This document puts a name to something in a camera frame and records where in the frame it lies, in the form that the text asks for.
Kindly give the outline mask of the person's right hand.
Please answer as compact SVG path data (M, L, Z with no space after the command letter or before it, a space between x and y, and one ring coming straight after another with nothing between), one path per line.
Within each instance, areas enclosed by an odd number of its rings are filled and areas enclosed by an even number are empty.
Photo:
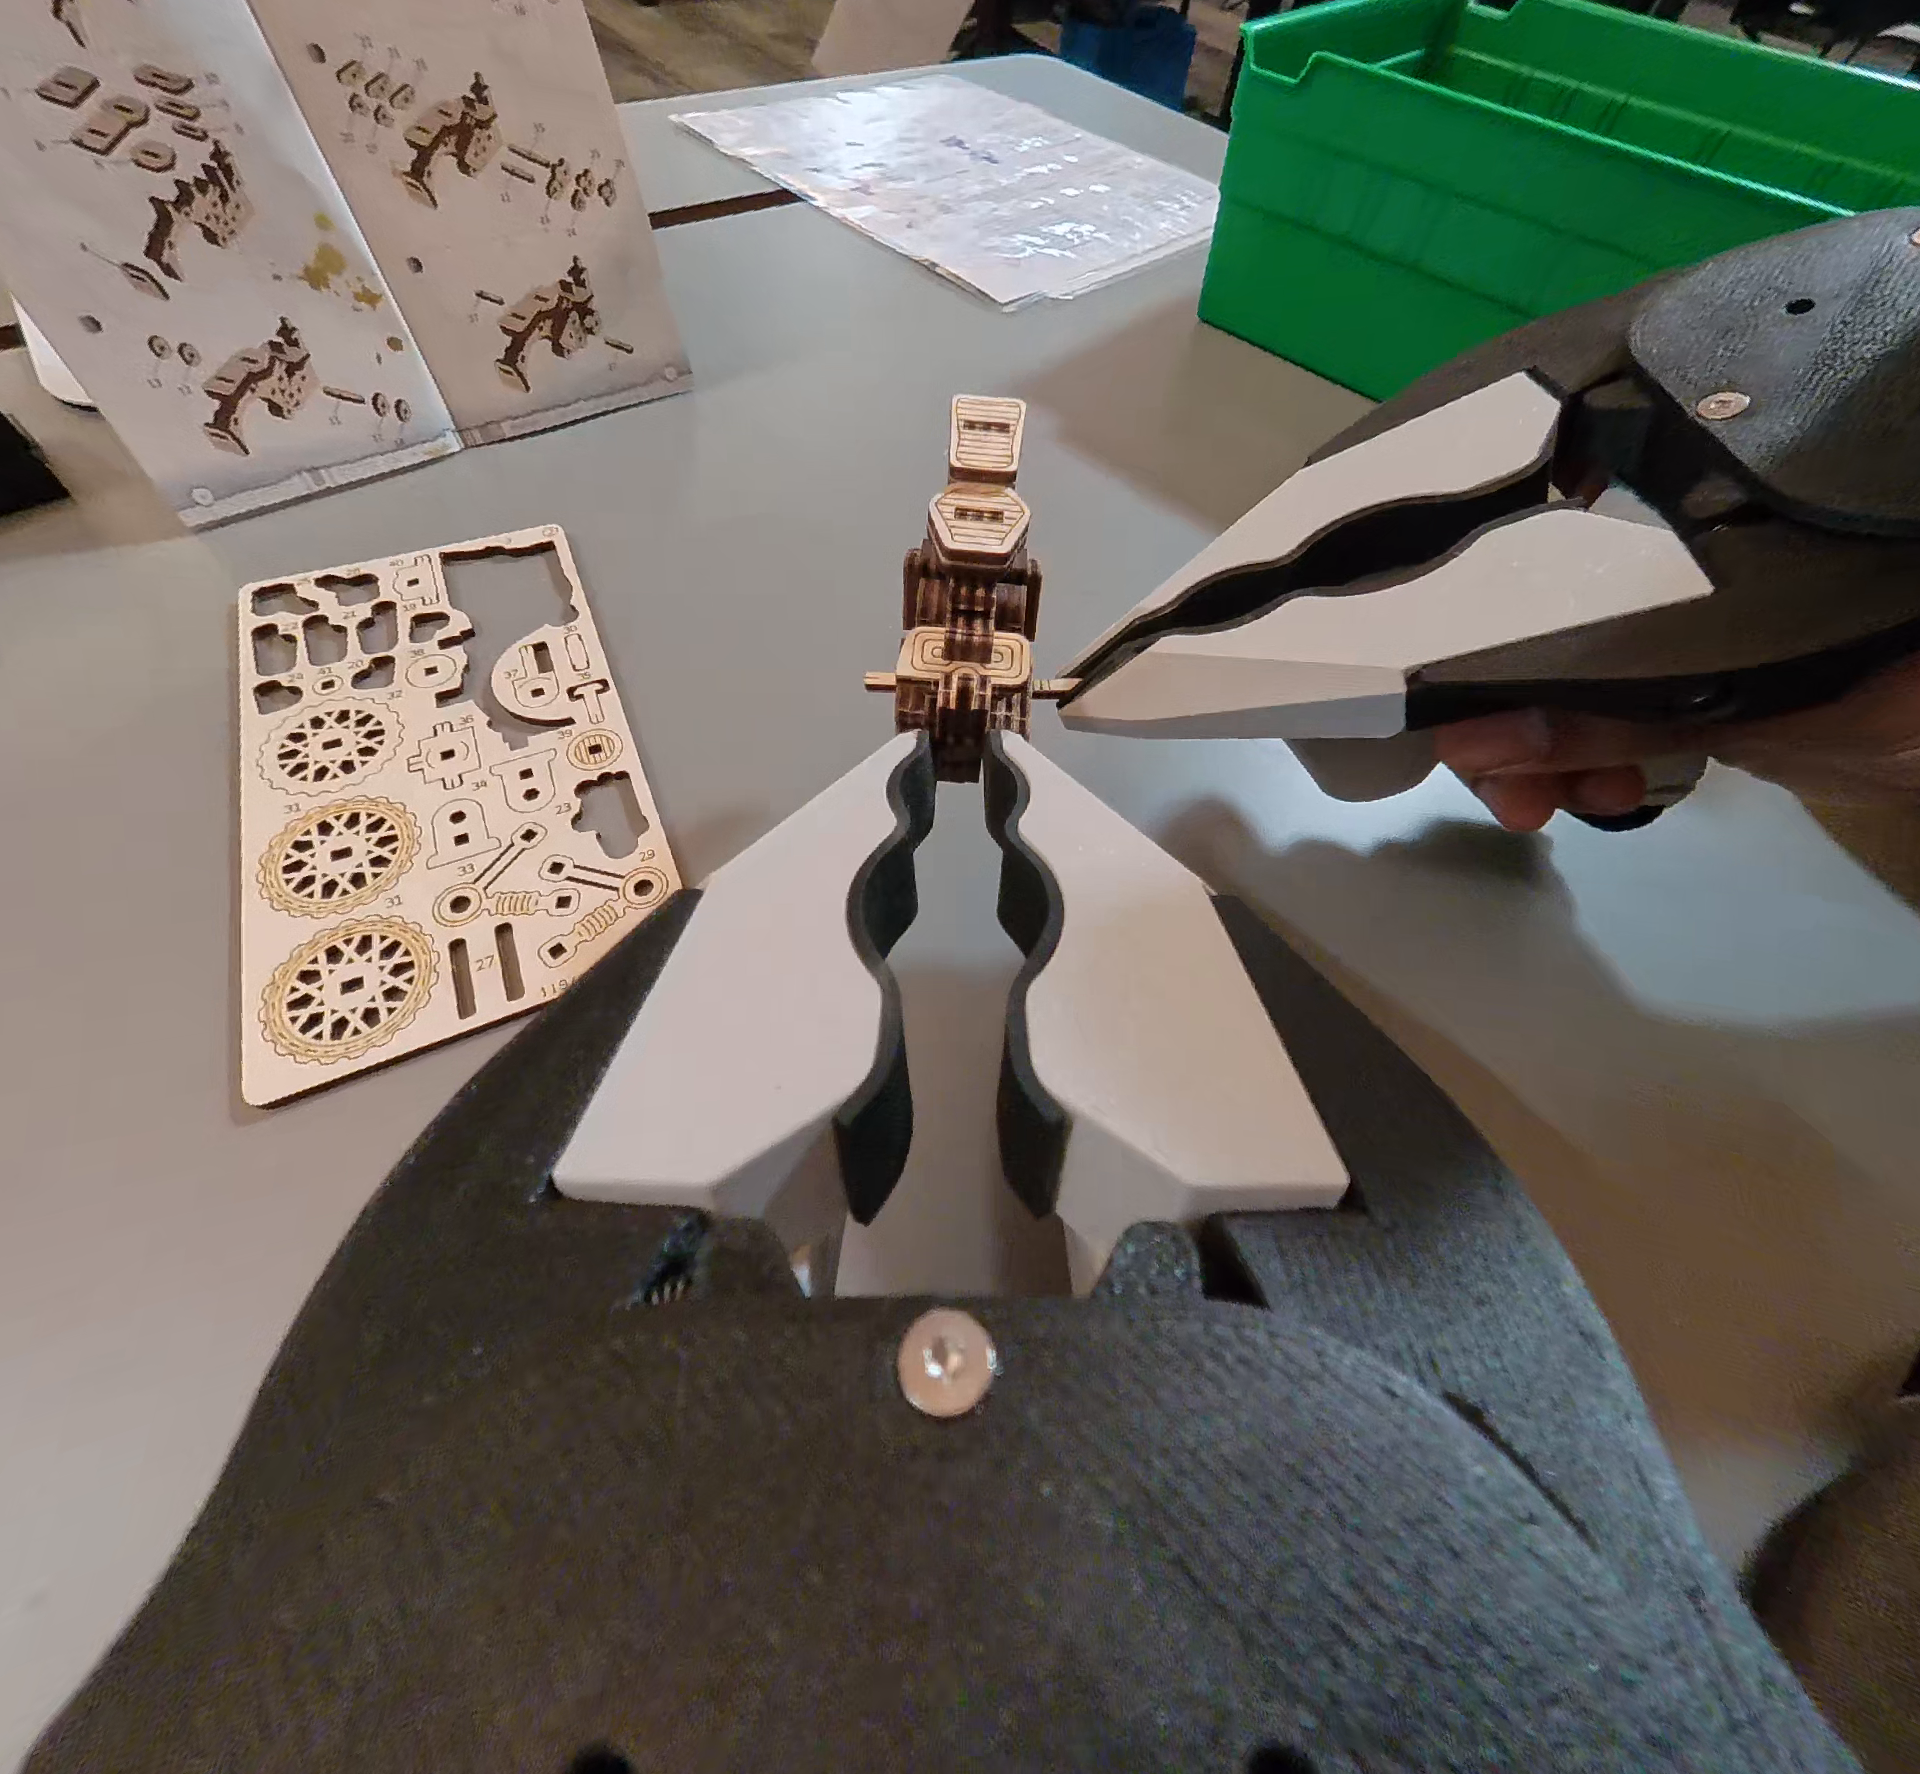
M1654 772L1696 762L1803 802L1916 802L1919 661L1872 676L1836 703L1769 719L1709 728L1529 708L1439 728L1434 751L1502 828L1522 833L1560 811L1626 815L1647 802Z

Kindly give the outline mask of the laminated printed paper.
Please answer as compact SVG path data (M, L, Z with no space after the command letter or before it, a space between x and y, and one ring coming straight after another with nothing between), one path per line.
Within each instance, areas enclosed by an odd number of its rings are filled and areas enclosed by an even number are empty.
M1212 179L955 76L695 108L680 126L1007 311L1212 236Z

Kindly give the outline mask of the blue storage bin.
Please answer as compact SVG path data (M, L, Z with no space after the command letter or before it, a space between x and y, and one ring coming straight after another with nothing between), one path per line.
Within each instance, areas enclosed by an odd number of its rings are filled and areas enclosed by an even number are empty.
M1171 7L1137 3L1115 19L1070 14L1057 55L1175 112L1186 108L1194 25Z

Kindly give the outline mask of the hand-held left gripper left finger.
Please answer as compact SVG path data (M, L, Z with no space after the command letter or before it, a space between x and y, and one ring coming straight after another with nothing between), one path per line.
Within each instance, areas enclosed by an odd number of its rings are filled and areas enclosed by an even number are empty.
M563 1150L573 1200L869 1225L915 1108L893 949L921 910L925 739L900 733L708 877Z

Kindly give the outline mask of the green plastic bin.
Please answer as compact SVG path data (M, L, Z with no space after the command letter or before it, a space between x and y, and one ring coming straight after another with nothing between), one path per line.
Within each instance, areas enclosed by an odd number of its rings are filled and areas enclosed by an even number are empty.
M1919 89L1594 0L1252 21L1201 316L1371 399L1650 275L1919 191Z

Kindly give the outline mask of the wooden parts sheet with gears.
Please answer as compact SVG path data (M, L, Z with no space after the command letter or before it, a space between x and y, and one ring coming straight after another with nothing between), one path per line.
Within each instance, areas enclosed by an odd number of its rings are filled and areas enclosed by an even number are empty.
M684 886L557 525L241 587L249 1108L558 1000Z

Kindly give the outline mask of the wooden model assembly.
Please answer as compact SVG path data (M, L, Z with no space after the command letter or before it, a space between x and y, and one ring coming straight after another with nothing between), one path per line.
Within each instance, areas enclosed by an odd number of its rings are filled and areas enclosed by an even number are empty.
M902 567L900 656L865 681L893 696L900 733L927 735L943 781L980 779L992 733L1029 731L1044 568L1019 492L1024 411L1015 397L953 399L947 485Z

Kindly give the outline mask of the person's olive clothing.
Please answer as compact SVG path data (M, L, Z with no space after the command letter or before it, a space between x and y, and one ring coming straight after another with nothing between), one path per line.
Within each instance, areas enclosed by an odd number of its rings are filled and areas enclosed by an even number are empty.
M1919 1451L1884 1447L1780 1521L1742 1594L1863 1767L1919 1767Z

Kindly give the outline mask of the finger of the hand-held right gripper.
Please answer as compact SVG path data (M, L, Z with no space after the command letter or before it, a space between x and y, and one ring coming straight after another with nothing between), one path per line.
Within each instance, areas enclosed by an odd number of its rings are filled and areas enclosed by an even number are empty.
M1238 628L1297 594L1438 561L1541 498L1562 411L1518 371L1302 466L1083 651L1075 676L1098 679L1166 636Z
M1126 739L1376 746L1409 730L1434 663L1709 597L1709 573L1659 519L1555 505L1494 523L1386 587L1309 592L1232 628L1156 637L1059 709Z

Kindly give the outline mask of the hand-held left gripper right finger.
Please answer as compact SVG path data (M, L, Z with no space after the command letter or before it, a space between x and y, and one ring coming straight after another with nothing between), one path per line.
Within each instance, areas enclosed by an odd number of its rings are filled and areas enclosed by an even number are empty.
M1020 949L996 1090L1020 1204L1072 1264L1137 1223L1333 1208L1348 1169L1210 888L1022 735L981 779Z

